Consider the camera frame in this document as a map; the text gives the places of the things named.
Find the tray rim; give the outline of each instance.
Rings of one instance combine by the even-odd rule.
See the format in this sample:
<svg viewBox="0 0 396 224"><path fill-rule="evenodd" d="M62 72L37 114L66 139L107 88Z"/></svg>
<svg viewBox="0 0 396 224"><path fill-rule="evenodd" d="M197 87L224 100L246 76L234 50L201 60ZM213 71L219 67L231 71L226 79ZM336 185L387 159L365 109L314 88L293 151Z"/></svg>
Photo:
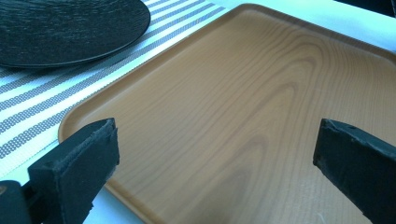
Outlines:
<svg viewBox="0 0 396 224"><path fill-rule="evenodd" d="M330 39L333 40L337 40L337 41L341 41L344 44L347 44L353 48L357 48L363 51L368 51L370 53L373 53L374 55L377 55L379 57L382 57L384 59L387 59L388 61L392 62L393 64L396 65L396 53L393 53L390 50L387 49L381 49L378 46L374 46L372 44L363 42L359 39L353 38L351 36L348 35L343 35L340 33L337 33L333 30L327 29L325 27L316 25L312 22L309 21L304 21L301 19L298 19L296 17L293 17L291 15L285 14L283 12L271 9L269 7L265 7L262 5L258 5L258 4L241 4L238 7L235 7L233 9L231 9L230 11L224 13L223 15L221 15L220 17L216 18L215 20L213 20L212 22L210 22L209 24L205 25L204 27L198 29L197 31L193 32L190 35L187 35L186 37L182 38L181 40L177 41L176 44L172 45L171 47L169 47L168 49L165 49L164 51L160 52L159 54L155 55L154 57L148 59L147 61L145 61L144 63L139 64L136 68L132 69L131 71L128 71L127 73L125 73L124 75L122 75L121 77L117 78L116 80L114 80L112 83L108 84L107 86L105 86L104 88L102 88L101 90L99 90L98 92L94 93L93 95L87 97L85 100L79 102L78 104L76 104L69 112L66 113L66 115L64 116L64 118L62 119L59 129L58 129L58 140L60 142L64 141L64 139L66 138L66 136L64 136L64 131L62 129L62 127L65 124L65 121L69 119L70 115L73 114L73 112L75 110L77 110L79 108L80 105L85 104L86 102L89 102L92 98L95 98L96 95L101 94L102 92L106 91L107 89L111 89L113 86L115 86L120 80L122 80L123 78L131 75L132 73L134 73L135 71L141 70L142 67L146 67L149 66L151 63L158 61L158 60L164 60L164 58L166 59L166 55L167 54L172 54L173 51L177 51L177 46L180 44L187 44L189 41L191 42L191 39L193 37L202 35L203 32L205 32L206 30L211 31L213 29L216 28L217 23L222 23L224 21L229 20L230 17L235 16L243 11L247 11L247 10L256 10L256 11L260 11L263 14L266 14L268 16L271 16L273 18L282 20L282 21L287 21L288 23L291 24L295 24L298 25L302 28L305 28L309 31L315 32L319 35L323 35L323 36L327 36ZM142 76L137 76L134 79L136 79L136 81L138 79L140 79Z"/></svg>
<svg viewBox="0 0 396 224"><path fill-rule="evenodd" d="M100 94L103 94L103 92L106 92L108 89L112 89L114 86L120 85L121 80L123 80L126 77L129 77L131 74L134 74L133 77L129 77L132 80L128 81L131 84L135 84L138 80L143 78L146 74L145 69L150 70L150 65L152 63L158 63L158 61L166 61L168 59L168 55L174 55L175 52L178 51L178 46L179 45L189 45L190 43L193 43L193 39L199 39L199 37L205 35L205 33L210 33L211 31L215 30L217 28L218 23L223 23L226 21L229 21L230 19L234 18L238 14L248 11L248 10L254 10L254 11L259 11L260 13L263 13L267 16L270 16L272 18L281 20L281 21L286 21L287 23L297 25L301 27L302 29L309 30L311 32L314 32L318 35L325 36L326 38L329 38L330 40L335 40L335 41L340 41L343 44L347 44L352 48L360 49L363 51L368 51L371 54L374 54L378 57L384 58L385 60L390 61L396 66L396 53L393 53L392 51L389 51L387 49L382 49L380 47L374 46L372 44L363 42L359 39L353 38L351 36L343 35L340 33L337 33L333 30L327 29L325 27L316 25L312 22L309 21L304 21L301 19L298 19L296 17L293 17L291 15L285 14L283 12L271 9L269 7L265 7L262 5L257 5L257 4L242 4L238 7L235 7L228 12L224 13L220 17L214 19L212 22L209 24L205 25L204 27L198 29L197 31L193 32L190 35L187 35L186 37L182 38L181 40L177 41L176 44L172 45L171 47L165 49L164 51L160 52L159 54L155 55L154 57L148 59L144 63L138 65L136 68L134 68L131 71L128 71L126 74L121 76L120 78L114 80L112 83L109 85L105 86L95 94L91 95L90 97L86 98L85 100L81 101L77 105L75 105L63 118L59 129L58 129L58 140L59 142L64 141L67 137L65 136L64 132L64 126L66 126L66 123L70 122L70 117L72 114L74 114L75 111L80 110L81 105L97 105L97 101L103 102L106 99L111 99L113 95L117 95L115 93L112 93L111 95L109 94L104 94L102 98L98 99L97 97ZM115 186L117 186L118 183L110 178L107 183L105 184L106 189L113 195L115 196L120 202L122 202L128 209L130 209L132 212L134 212L139 218L141 218L145 223L165 223L160 217L158 217L153 211L151 211L149 208L147 208L143 203L138 201L136 198L133 199L135 202L134 205L132 205L130 202L128 202L124 196L119 193L120 189L116 189Z"/></svg>

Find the black textured plate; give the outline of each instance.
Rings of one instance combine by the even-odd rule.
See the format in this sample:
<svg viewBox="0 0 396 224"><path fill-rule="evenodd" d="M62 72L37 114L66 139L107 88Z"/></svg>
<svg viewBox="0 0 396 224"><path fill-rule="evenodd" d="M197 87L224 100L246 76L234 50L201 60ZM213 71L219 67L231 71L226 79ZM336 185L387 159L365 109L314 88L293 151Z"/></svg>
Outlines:
<svg viewBox="0 0 396 224"><path fill-rule="evenodd" d="M54 67L107 56L149 27L139 0L0 0L0 65Z"/></svg>

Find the striped table runner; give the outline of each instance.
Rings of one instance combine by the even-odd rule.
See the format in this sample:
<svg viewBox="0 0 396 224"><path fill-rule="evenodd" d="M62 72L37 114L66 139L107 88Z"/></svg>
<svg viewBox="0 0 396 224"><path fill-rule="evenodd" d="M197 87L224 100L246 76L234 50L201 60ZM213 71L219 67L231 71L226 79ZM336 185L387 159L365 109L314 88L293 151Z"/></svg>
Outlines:
<svg viewBox="0 0 396 224"><path fill-rule="evenodd" d="M139 64L224 14L204 0L146 0L151 23L134 45L72 67L0 67L0 177L58 144L64 115Z"/></svg>

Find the gray stripe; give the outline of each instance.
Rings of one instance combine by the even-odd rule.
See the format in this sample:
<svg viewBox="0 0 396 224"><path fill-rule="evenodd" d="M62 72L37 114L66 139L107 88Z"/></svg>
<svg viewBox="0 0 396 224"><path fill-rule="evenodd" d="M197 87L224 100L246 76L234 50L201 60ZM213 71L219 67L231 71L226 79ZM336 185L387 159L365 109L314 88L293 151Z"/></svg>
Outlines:
<svg viewBox="0 0 396 224"><path fill-rule="evenodd" d="M175 14L177 14L177 13L180 13L181 11L187 10L187 9L189 9L190 7L194 7L195 5L199 4L200 2L204 2L204 1L199 1L199 2L196 2L196 3L189 4L189 5L183 7L183 8L181 8L181 9L179 9L179 10L175 10L175 11L169 12L168 14L162 16L161 18L169 17L170 15L175 15ZM191 12L189 15L183 16L183 17L181 17L181 18L179 18L179 19L175 19L174 21L168 22L168 23L166 23L165 25L163 25L163 26L161 26L161 27L159 27L159 28L157 28L157 29L155 29L155 30L152 30L152 31L149 32L149 33L143 34L143 35L137 40L136 44L137 44L137 43L140 43L140 42L142 42L142 41L144 41L144 40L149 39L150 37L152 37L152 36L154 36L154 35L156 35L156 34L162 32L162 31L164 31L164 30L166 30L166 29L168 29L169 27L171 27L171 26L173 26L173 25L175 25L175 24L177 24L177 23L179 23L179 22L181 22L181 21L186 20L191 14L198 14L199 12L204 11L205 9L207 9L207 8L209 8L209 7L211 7L211 6L213 6L213 4L209 4L209 5L206 5L206 6L204 6L204 7L201 7L201 8L199 8L199 9L197 9L197 10ZM158 22L158 21L161 21L161 20L155 20L155 21L153 21L152 24L155 24L155 23ZM52 89L52 88L54 88L54 87L56 87L56 86L62 84L63 82L65 82L65 81L67 81L67 80L69 80L69 79L75 77L76 75L78 75L78 74L80 74L80 73L82 73L82 72L84 72L84 71L88 71L89 69L93 68L93 66L96 65L97 63L99 63L99 62L95 61L94 64L92 64L92 63L90 63L90 64L88 64L88 65L85 65L85 64L84 64L83 66L78 67L76 70L70 71L70 72L68 72L68 73L66 73L66 74L63 74L63 75L61 75L61 76L59 76L59 77L56 77L55 79L53 79L53 80L50 81L50 82L47 82L47 83L45 83L45 84L43 84L43 85L41 85L41 86L38 86L38 87L36 87L36 88L34 88L34 89L30 90L30 91L27 91L27 92L25 92L25 93L23 93L23 94L21 94L21 95L14 96L14 97L12 97L12 98L10 98L10 99L8 99L8 100L5 100L4 102L0 103L0 111L5 110L5 109L7 109L7 108L9 108L9 107L11 107L11 106L20 104L20 103L22 103L22 102L24 102L24 101L26 101L26 100L29 100L30 98L33 98L34 96L36 96L36 95L38 95L38 94L40 94L40 93L42 93L42 92L44 92L44 91L50 90L50 89Z"/></svg>
<svg viewBox="0 0 396 224"><path fill-rule="evenodd" d="M9 82L6 85L0 86L0 94L7 92L7 91L12 91L15 88L18 88L19 86L22 86L26 83L29 83L35 79L39 78L39 74L37 73L33 73L31 75L27 75L27 76L21 76L21 78L18 78L12 82Z"/></svg>
<svg viewBox="0 0 396 224"><path fill-rule="evenodd" d="M62 120L62 118L67 113L67 111L70 110L70 108L71 107L59 112L58 114L50 117L49 119L45 119L44 121L37 123L35 126L29 128L23 133L20 133L18 136L14 137L13 139L5 143L0 150L0 159L3 159L6 155L10 154L15 149L21 147L27 141L32 140L39 133L42 133L47 129L49 129L50 127L52 127L53 125L59 123L59 120Z"/></svg>
<svg viewBox="0 0 396 224"><path fill-rule="evenodd" d="M184 2L186 2L186 1L185 0L178 0L177 2L174 2L174 3L170 4L170 5L158 8L156 10L153 10L153 11L151 11L151 13L152 14L156 14L156 13L162 12L162 11L168 9L168 8L178 6L179 4L184 3Z"/></svg>
<svg viewBox="0 0 396 224"><path fill-rule="evenodd" d="M85 71L88 71L89 69L92 69L97 64L98 64L98 61L96 61L95 63L86 63L86 64L84 64L84 66L80 66L77 69L66 72L64 74L61 74L58 77L56 77L55 79L53 79L41 86L38 86L34 89L24 92L23 94L20 94L18 96L14 96L8 100L5 100L4 102L0 103L0 111L5 110L5 109L12 107L14 105L20 104L26 100L29 100L44 91L55 88L56 86L63 84L67 80L69 80L73 77L76 77L80 73L83 73Z"/></svg>
<svg viewBox="0 0 396 224"><path fill-rule="evenodd" d="M162 3L166 2L166 1L167 1L167 0L162 0L162 1L155 2L155 3L151 3L151 4L149 4L149 5L146 5L146 7L148 7L148 8L156 7L156 6L162 4Z"/></svg>
<svg viewBox="0 0 396 224"><path fill-rule="evenodd" d="M188 9L190 7L194 7L194 6L195 6L195 4L188 5L186 8L183 8L183 10L186 10L186 9ZM149 39L150 37L152 37L152 36L154 36L156 34L159 34L160 32L168 29L169 27L172 27L172 26L174 26L174 25L176 25L178 23L181 23L182 21L185 21L185 20L189 19L191 17L191 14L193 14L193 15L199 14L200 12L203 12L203 11L207 10L208 8L213 7L213 6L214 6L213 4L205 5L205 6L202 6L202 7L198 8L198 9L195 9L193 12L191 12L191 13L189 13L187 15L184 15L184 16L182 16L180 18L176 18L173 21L170 21L170 22L166 23L164 26L161 26L161 27L159 27L159 28L157 28L155 30L152 30L151 32L149 32L146 35L142 36L142 41L143 40L147 40L147 39Z"/></svg>
<svg viewBox="0 0 396 224"><path fill-rule="evenodd" d="M168 18L168 17L170 17L170 16L172 16L172 15L176 15L176 14L182 12L182 11L185 11L185 10L189 9L190 7L195 7L195 6L197 6L197 5L201 4L201 3L203 3L204 1L205 1L205 0L195 1L195 2L190 3L190 4L188 4L188 5L184 6L184 7L179 8L179 9L177 9L177 10L174 10L174 11L172 11L171 13L168 13L168 14L166 14L166 15L163 15L163 16L161 16L161 17L155 19L155 20L152 20L151 22L152 22L152 23L157 23L158 21L163 21L163 20L165 20L166 18Z"/></svg>
<svg viewBox="0 0 396 224"><path fill-rule="evenodd" d="M20 71L23 71L23 69L20 68L5 68L5 70L0 72L0 77L8 77L12 74L19 73Z"/></svg>
<svg viewBox="0 0 396 224"><path fill-rule="evenodd" d="M135 51L130 57L127 58L127 60L132 61L133 59L139 57L143 53L148 52L149 50L156 48L162 42L163 42L163 37L160 40L157 40L157 41L153 42L152 44L147 45L144 48ZM37 105L29 107L28 109L23 110L22 112L19 112L19 113L15 114L15 115L12 115L11 117L8 117L7 119L5 119L2 122L0 122L0 133L5 132L7 129L11 128L12 126L16 125L17 123L19 123L19 122L21 122L21 121L23 121L25 119L28 119L28 118L32 117L33 115L38 114L41 111L52 107L53 105L56 105L56 104L60 103L61 101L63 101L64 99L67 99L71 95L74 95L75 93L77 93L79 91L82 91L83 89L85 89L86 87L90 86L94 82L96 82L96 81L102 79L103 77L107 76L108 73L104 74L104 71L107 71L107 69L105 69L105 70L103 70L101 72L98 72L98 74L95 74L95 75L93 75L91 77L88 77L87 79L79 82L78 84L74 85L73 87L71 87L71 88L69 88L69 89L67 89L65 91L62 91L62 92L56 94L55 96L53 96L53 97L51 97L51 98L49 98L49 99L37 104Z"/></svg>
<svg viewBox="0 0 396 224"><path fill-rule="evenodd" d="M176 35L179 35L180 33L190 29L191 27L195 26L196 24L207 20L208 18L216 15L217 13L221 12L224 8L223 7L218 7L214 10L212 10L211 12L209 12L208 14L202 16L201 18L199 18L198 20L192 21L186 25L184 25L183 27L178 28L177 30L175 30L174 32L172 32L169 35L166 35L164 37L162 37L161 39L153 42L152 44L144 47L141 50L138 50L136 52L133 53L133 55L131 55L130 57L128 57L127 59L122 60L121 62L114 64L111 67L108 67L107 69L99 72L98 76L100 77L105 77L106 75L108 75L109 73L116 71L117 69L119 69L120 67L124 66L125 64L131 62L132 60L134 60L135 58L139 57L140 55L142 55L142 53L144 52L148 52L152 49L155 49L157 46L161 45L161 43L164 43L166 41L168 41L169 39L172 39L173 37L175 37ZM0 151L5 151L7 154L9 154L10 152L14 151L16 148L22 146L24 143L26 143L28 140L33 139L35 136L37 136L38 134L46 131L48 128L52 127L53 125L56 125L58 123L61 122L61 120L63 119L64 115L68 112L68 110L70 110L73 106L68 107L67 109L61 111L60 113L52 116L49 119L45 119L44 121L38 123L37 125L35 125L34 127L26 130L25 132L19 134L18 136L14 137L12 140L8 141L6 144L4 144L2 146L2 150ZM7 154L3 153L2 155L0 155L0 158L4 158Z"/></svg>

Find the wood grain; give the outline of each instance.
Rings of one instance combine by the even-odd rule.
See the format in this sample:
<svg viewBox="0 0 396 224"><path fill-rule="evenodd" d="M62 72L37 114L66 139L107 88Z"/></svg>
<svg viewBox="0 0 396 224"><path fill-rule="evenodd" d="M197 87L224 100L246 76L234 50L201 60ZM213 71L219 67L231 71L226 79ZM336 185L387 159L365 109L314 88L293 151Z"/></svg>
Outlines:
<svg viewBox="0 0 396 224"><path fill-rule="evenodd" d="M64 119L115 117L107 187L147 222L369 223L312 157L322 118L395 145L395 55L244 5Z"/></svg>

